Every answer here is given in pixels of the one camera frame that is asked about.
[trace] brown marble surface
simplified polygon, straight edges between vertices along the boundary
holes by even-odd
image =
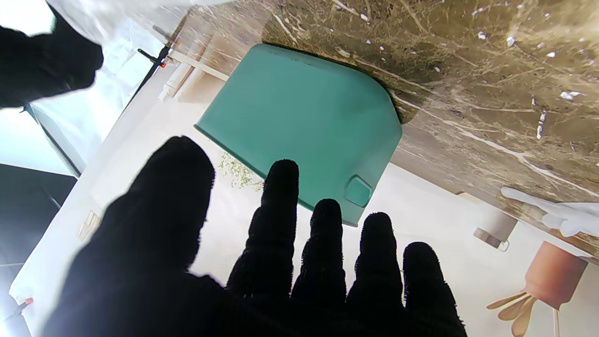
[[[358,67],[404,123],[394,164],[561,237],[500,188],[599,202],[598,27],[590,0],[245,0],[191,8],[174,48],[226,74],[263,42]]]

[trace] wooden utensil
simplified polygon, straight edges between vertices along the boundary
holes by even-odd
[[[530,322],[530,315],[533,310],[534,302],[537,301],[536,297],[530,297],[522,307],[522,310],[514,323],[512,323],[512,335],[514,337],[523,337],[528,329],[528,323]]]
[[[503,310],[499,312],[497,317],[499,317],[502,321],[512,321],[518,317],[520,311],[524,307],[524,304],[531,298],[530,295],[526,295],[521,300],[518,300],[516,303],[505,307]]]
[[[518,295],[514,295],[512,297],[508,297],[506,299],[499,300],[497,302],[493,302],[487,306],[487,309],[493,310],[493,309],[500,308],[500,307],[510,303],[513,300],[519,299],[520,297],[524,296],[525,294],[526,294],[526,291],[523,291],[523,292],[519,293]]]

